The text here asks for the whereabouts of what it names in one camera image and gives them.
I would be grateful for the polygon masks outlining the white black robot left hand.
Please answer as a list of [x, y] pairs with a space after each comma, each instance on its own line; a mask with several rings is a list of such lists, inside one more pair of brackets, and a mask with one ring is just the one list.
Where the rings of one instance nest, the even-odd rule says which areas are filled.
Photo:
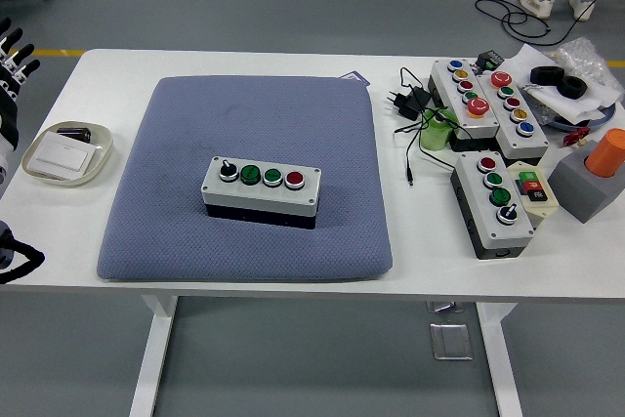
[[40, 66], [37, 59], [23, 64], [34, 52], [34, 45], [31, 43], [16, 52], [10, 52], [23, 35], [19, 27], [5, 34], [10, 26], [9, 18], [1, 20], [1, 183], [7, 177], [7, 158], [19, 144], [17, 97], [23, 83]]

